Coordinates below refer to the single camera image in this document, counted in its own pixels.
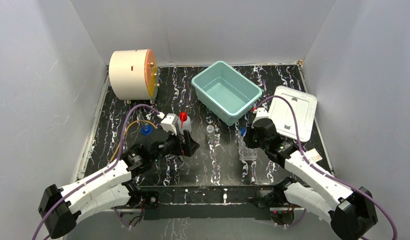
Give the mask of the clear acrylic test tube rack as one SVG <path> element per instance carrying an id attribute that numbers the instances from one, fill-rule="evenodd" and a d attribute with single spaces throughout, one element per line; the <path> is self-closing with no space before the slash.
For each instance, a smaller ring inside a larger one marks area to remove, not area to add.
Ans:
<path id="1" fill-rule="evenodd" d="M 246 147 L 243 135 L 237 137 L 237 143 L 240 161 L 256 161 L 258 159 L 257 150 Z"/>

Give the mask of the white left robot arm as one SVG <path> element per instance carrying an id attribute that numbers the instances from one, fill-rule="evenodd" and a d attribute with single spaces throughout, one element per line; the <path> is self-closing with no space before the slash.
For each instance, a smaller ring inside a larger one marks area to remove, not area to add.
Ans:
<path id="1" fill-rule="evenodd" d="M 48 237 L 58 239 L 71 232 L 82 220 L 119 206 L 136 208 L 147 205 L 151 196 L 136 184 L 137 176 L 149 171 L 167 155 L 191 157 L 199 149 L 189 131 L 182 135 L 156 129 L 97 172 L 71 184 L 44 190 L 38 212 L 39 228 L 45 226 Z"/>

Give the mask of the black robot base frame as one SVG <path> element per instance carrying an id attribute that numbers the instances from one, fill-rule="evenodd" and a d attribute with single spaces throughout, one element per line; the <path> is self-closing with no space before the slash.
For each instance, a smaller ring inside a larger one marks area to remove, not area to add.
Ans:
<path id="1" fill-rule="evenodd" d="M 298 224 L 305 210 L 275 199 L 269 185 L 145 186 L 116 209 L 123 216 L 144 214 L 144 220 L 175 218 L 270 221 L 280 227 Z"/>

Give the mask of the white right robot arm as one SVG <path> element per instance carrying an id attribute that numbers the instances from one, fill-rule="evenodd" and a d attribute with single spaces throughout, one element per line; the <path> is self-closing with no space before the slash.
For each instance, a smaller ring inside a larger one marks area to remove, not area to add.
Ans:
<path id="1" fill-rule="evenodd" d="M 253 201 L 259 206 L 274 203 L 281 207 L 289 204 L 304 207 L 330 224 L 342 240 L 358 240 L 378 223 L 374 203 L 366 196 L 371 192 L 358 190 L 332 180 L 332 175 L 313 162 L 306 162 L 299 146 L 291 139 L 282 139 L 269 118 L 255 121 L 246 128 L 243 138 L 246 147 L 262 149 L 269 160 L 295 174 L 307 186 L 292 177 L 286 177 L 273 186 L 266 195 L 258 194 Z"/>

